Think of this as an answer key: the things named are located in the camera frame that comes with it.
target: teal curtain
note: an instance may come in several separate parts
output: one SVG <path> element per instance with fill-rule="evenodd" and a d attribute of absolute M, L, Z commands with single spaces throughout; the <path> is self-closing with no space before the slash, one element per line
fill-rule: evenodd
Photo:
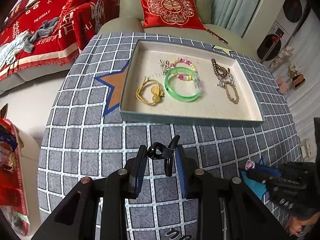
<path fill-rule="evenodd" d="M 211 0 L 211 22 L 242 36 L 258 2 L 259 0 Z"/>

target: silver bolt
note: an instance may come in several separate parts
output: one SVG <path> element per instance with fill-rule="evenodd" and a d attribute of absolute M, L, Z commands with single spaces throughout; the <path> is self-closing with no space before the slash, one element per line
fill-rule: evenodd
<path fill-rule="evenodd" d="M 81 182 L 82 182 L 83 184 L 87 184 L 89 181 L 90 181 L 90 177 L 83 177 L 83 178 L 81 179 Z"/>
<path fill-rule="evenodd" d="M 203 175 L 204 174 L 204 170 L 203 169 L 196 169 L 195 170 L 195 174 L 196 175 Z"/>
<path fill-rule="evenodd" d="M 234 184 L 240 184 L 240 183 L 241 183 L 241 179 L 240 179 L 239 177 L 233 177 L 233 178 L 232 178 L 232 182 L 233 182 Z"/>
<path fill-rule="evenodd" d="M 128 172 L 128 171 L 127 171 L 126 169 L 119 169 L 119 170 L 118 170 L 118 174 L 119 174 L 119 175 L 125 175 L 125 174 L 127 174 L 127 172 Z"/>

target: stacked washer and dryer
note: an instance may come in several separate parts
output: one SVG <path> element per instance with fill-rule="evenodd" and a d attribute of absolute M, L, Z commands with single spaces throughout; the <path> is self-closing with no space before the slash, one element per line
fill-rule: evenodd
<path fill-rule="evenodd" d="M 258 57 L 263 59 L 265 54 L 269 51 L 273 44 L 273 40 L 282 35 L 276 46 L 267 56 L 263 65 L 269 66 L 275 57 L 279 54 L 281 49 L 289 42 L 295 29 L 298 27 L 302 19 L 303 12 L 306 9 L 306 0 L 285 0 L 284 4 L 273 23 L 268 35 L 264 38 L 263 42 L 257 50 Z"/>

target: gray cloth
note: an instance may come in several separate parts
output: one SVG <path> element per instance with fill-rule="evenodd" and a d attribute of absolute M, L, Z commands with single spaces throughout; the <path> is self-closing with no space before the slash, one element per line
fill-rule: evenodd
<path fill-rule="evenodd" d="M 50 36 L 58 24 L 59 17 L 55 17 L 50 21 L 44 21 L 42 25 L 36 30 L 35 33 L 31 34 L 24 42 L 23 51 L 31 53 L 35 47 L 33 43 L 40 38 Z"/>
<path fill-rule="evenodd" d="M 176 134 L 181 136 L 179 143 L 188 157 L 225 179 L 238 176 L 238 168 L 244 168 L 249 158 L 258 162 L 262 157 L 264 164 L 272 167 L 300 161 L 300 139 L 287 103 L 276 91 L 274 78 L 265 66 L 234 51 L 231 56 L 248 75 L 266 118 L 254 129 L 124 122 L 119 107 L 102 116 L 110 88 L 94 77 L 119 72 L 138 39 L 212 49 L 206 43 L 151 33 L 104 33 L 90 40 L 59 89 L 44 131 L 38 168 L 42 222 L 82 177 L 109 176 L 135 157 L 141 144 L 150 146 L 158 141 L 168 145 Z M 225 55 L 220 49 L 212 50 Z M 198 201 L 182 198 L 175 164 L 170 178 L 164 175 L 163 165 L 163 160 L 149 159 L 139 197 L 126 200 L 130 240 L 178 240 L 187 235 L 196 239 Z M 284 225 L 288 213 L 273 205 L 268 195 L 263 201 Z M 102 202 L 98 207 L 96 240 L 100 237 L 101 207 Z M 226 212 L 222 205 L 221 216 L 226 238 Z"/>

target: black claw clip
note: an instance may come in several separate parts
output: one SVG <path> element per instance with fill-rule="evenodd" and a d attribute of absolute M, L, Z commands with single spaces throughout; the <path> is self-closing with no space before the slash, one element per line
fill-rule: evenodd
<path fill-rule="evenodd" d="M 148 157 L 152 160 L 164 159 L 164 173 L 167 177 L 172 176 L 173 153 L 177 148 L 180 136 L 173 137 L 168 146 L 155 142 L 148 149 Z"/>

